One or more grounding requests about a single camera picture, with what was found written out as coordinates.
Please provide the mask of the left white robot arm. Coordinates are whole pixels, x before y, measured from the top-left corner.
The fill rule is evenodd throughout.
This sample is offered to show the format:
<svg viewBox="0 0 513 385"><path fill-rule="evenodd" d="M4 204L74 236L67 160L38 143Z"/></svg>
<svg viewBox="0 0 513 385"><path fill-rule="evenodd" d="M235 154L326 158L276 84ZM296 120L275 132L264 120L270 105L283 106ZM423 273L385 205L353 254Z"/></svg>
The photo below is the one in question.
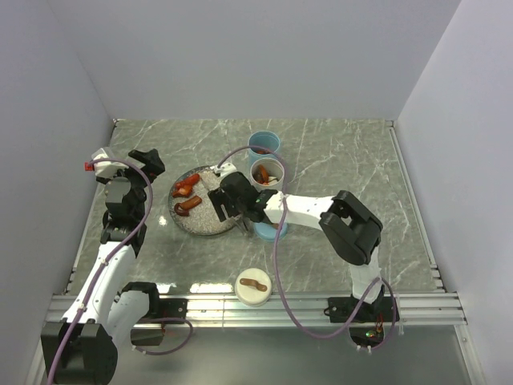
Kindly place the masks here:
<svg viewBox="0 0 513 385"><path fill-rule="evenodd" d="M108 384L132 327L161 314L156 285L120 288L145 239L151 185L165 171L155 148L133 149L128 156L117 159L109 148L101 148L84 165L105 187L106 211L95 263L82 289L64 315L42 329L49 384Z"/></svg>

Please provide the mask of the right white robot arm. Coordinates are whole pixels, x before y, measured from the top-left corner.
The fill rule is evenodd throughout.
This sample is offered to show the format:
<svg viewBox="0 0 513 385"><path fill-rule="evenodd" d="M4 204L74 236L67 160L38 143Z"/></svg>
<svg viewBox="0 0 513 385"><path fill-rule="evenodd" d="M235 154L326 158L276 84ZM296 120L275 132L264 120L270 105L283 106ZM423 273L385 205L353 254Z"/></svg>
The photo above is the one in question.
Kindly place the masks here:
<svg viewBox="0 0 513 385"><path fill-rule="evenodd" d="M259 191L241 172L212 170L220 187L208 196L221 222L242 216L255 224L283 221L321 230L335 253L349 264L354 313L365 321L380 313L384 289L374 280L382 276L378 263L382 223L351 192L303 197L275 188Z"/></svg>

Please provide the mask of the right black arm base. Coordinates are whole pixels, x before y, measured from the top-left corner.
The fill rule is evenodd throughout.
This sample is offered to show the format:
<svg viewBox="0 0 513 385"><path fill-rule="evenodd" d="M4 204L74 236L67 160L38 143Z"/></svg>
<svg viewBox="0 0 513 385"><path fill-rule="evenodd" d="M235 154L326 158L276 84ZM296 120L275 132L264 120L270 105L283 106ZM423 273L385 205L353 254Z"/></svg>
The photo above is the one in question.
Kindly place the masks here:
<svg viewBox="0 0 513 385"><path fill-rule="evenodd" d="M353 297L330 297L324 315L331 323L343 323L356 305L357 299ZM396 301L390 296L381 296L372 304L362 303L349 327L349 336L357 347L373 350L386 340L385 324L395 326L399 320Z"/></svg>

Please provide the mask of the metal serving tongs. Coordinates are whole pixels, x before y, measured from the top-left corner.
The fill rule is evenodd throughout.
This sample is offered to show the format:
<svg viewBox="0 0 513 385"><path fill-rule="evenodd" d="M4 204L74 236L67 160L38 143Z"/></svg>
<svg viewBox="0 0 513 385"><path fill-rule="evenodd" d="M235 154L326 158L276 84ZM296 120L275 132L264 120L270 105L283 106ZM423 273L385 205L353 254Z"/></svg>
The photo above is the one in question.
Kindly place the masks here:
<svg viewBox="0 0 513 385"><path fill-rule="evenodd" d="M250 221L247 218L245 218L244 216L238 216L234 219L234 223L243 235L245 235L246 237L250 236L252 230Z"/></svg>

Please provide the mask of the white lid brown handle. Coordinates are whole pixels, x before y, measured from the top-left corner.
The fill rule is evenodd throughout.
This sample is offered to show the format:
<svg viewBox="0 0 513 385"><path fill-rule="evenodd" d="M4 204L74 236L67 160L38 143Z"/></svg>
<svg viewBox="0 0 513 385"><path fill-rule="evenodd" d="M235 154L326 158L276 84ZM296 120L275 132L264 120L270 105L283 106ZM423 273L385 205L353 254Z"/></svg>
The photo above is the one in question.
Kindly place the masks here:
<svg viewBox="0 0 513 385"><path fill-rule="evenodd" d="M237 277L235 293L246 306L262 306L271 296L272 281L262 269L249 268Z"/></svg>

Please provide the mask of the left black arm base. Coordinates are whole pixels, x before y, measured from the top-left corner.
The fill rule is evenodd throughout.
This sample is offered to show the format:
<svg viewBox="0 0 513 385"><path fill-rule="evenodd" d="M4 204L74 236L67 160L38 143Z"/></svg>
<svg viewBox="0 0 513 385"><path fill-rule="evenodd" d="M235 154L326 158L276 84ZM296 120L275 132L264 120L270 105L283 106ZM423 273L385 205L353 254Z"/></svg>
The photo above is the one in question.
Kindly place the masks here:
<svg viewBox="0 0 513 385"><path fill-rule="evenodd" d="M187 334L187 311L188 300L185 298L160 299L156 311L148 312L132 328L131 343L136 347L159 347L165 337L175 334L174 329L181 332L184 328Z"/></svg>

